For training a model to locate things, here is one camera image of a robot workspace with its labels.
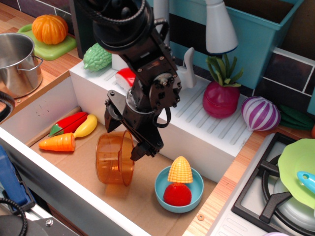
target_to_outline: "blue bowl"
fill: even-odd
[[[187,187],[191,191],[190,204],[186,206],[172,206],[170,204],[167,204],[163,200],[165,189],[167,188],[167,186],[169,186],[172,183],[172,182],[167,181],[170,168],[171,167],[168,166],[165,169],[163,169],[156,178],[155,191],[156,191],[157,201],[166,210],[174,212],[174,213],[184,213],[184,212],[193,210],[200,203],[201,196],[203,193],[204,184],[203,184],[203,179],[201,175],[195,169],[193,168],[191,169],[193,182],[186,184]]]

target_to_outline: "toy red onion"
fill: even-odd
[[[249,97],[242,104],[242,116],[249,131],[276,128],[281,120],[277,107],[263,97]]]

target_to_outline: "green cutting board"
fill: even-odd
[[[43,42],[39,42],[32,32],[31,24],[20,28],[18,33],[25,34],[34,41],[35,55],[43,58],[44,60],[55,60],[76,47],[75,39],[70,36],[67,36],[63,42],[56,45],[48,45]]]

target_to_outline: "black cable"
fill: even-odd
[[[19,213],[21,214],[21,217],[22,217],[22,221],[23,221],[22,229],[20,231],[19,236],[26,235],[26,231],[28,229],[28,222],[27,222],[24,210],[16,202],[14,202],[8,198],[0,198],[0,203],[9,204],[19,211]]]
[[[0,112],[0,121],[3,121],[13,111],[15,101],[10,95],[0,91],[0,102],[5,104],[5,108]]]

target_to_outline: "green plate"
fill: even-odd
[[[48,45],[43,42],[39,42],[33,32],[32,25],[23,26],[18,30],[18,33],[25,34],[29,36],[35,44],[34,52],[36,56],[43,58],[44,60],[55,60],[58,57],[61,57],[63,54],[71,51],[76,47],[76,41],[74,38],[69,35],[64,39],[63,42],[56,45]]]
[[[315,139],[300,139],[286,146],[278,160],[280,178],[292,196],[315,209],[315,194],[305,187],[297,173],[315,172]]]

